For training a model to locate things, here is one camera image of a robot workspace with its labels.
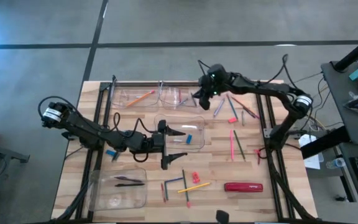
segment yellow pencil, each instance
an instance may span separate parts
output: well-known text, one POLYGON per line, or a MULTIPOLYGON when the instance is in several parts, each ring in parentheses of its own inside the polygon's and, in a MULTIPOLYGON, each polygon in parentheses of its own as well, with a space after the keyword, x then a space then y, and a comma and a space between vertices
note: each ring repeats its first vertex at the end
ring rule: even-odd
POLYGON ((134 100, 134 101, 132 101, 132 102, 128 103, 127 107, 128 107, 128 106, 132 106, 132 105, 134 105, 135 103, 139 102, 140 100, 143 100, 144 98, 146 98, 147 96, 149 96, 150 94, 152 94, 152 93, 154 93, 154 92, 155 92, 155 91, 154 91, 154 90, 152 90, 152 91, 150 91, 150 92, 148 92, 148 93, 144 94, 144 95, 143 95, 143 96, 141 96, 140 98, 138 98, 138 99, 136 99, 136 100, 134 100))
POLYGON ((194 186, 194 187, 189 187, 189 188, 187 188, 187 189, 178 190, 178 193, 186 192, 186 191, 188 191, 188 190, 197 189, 197 188, 199 188, 199 187, 204 187, 204 186, 207 186, 207 185, 209 185, 209 184, 211 184, 211 183, 208 182, 208 183, 200 184, 200 185, 197 185, 197 186, 194 186))

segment green pencil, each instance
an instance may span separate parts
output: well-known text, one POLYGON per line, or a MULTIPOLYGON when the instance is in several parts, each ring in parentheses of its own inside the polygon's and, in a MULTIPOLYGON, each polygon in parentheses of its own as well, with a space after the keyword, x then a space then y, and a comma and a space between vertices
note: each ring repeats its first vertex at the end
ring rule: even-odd
POLYGON ((246 160, 246 156, 244 155, 244 152, 242 151, 242 148, 241 148, 241 145, 240 145, 240 140, 239 140, 239 138, 237 137, 236 130, 234 130, 233 132, 234 132, 234 136, 236 137, 237 144, 238 144, 239 147, 240 147, 240 151, 241 151, 242 157, 244 158, 244 161, 245 161, 245 160, 246 160))

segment pink eraser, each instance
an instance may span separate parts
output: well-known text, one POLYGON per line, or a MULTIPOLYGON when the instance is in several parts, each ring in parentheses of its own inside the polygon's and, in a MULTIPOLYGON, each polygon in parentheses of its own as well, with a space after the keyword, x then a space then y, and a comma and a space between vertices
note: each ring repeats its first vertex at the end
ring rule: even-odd
POLYGON ((229 123, 234 123, 234 122, 236 122, 237 121, 237 118, 231 118, 231 119, 229 119, 229 123))

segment blue block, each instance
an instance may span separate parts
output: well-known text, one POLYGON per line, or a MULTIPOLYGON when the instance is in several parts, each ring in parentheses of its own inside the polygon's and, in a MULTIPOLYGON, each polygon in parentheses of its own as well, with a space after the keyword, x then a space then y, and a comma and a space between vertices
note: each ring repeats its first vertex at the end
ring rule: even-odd
POLYGON ((354 71, 351 75, 349 75, 349 78, 354 81, 356 79, 358 79, 358 69, 356 71, 354 71))
POLYGON ((188 136, 187 136, 187 140, 186 140, 186 144, 190 144, 190 142, 191 142, 191 134, 189 134, 188 136))
POLYGON ((116 154, 116 152, 108 149, 108 150, 106 150, 106 154, 109 154, 110 156, 114 156, 116 154))

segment orange pencil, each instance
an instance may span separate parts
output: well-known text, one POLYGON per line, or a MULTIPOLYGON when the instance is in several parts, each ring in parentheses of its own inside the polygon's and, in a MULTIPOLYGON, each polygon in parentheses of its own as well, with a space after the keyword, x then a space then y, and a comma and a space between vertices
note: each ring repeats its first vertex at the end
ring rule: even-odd
POLYGON ((144 95, 141 96, 140 98, 138 98, 138 99, 136 99, 136 100, 134 100, 134 101, 128 103, 127 107, 134 105, 135 103, 139 102, 140 100, 143 100, 144 98, 146 98, 146 97, 149 96, 150 94, 153 94, 154 92, 155 92, 155 91, 152 90, 152 91, 150 91, 150 92, 144 94, 144 95))

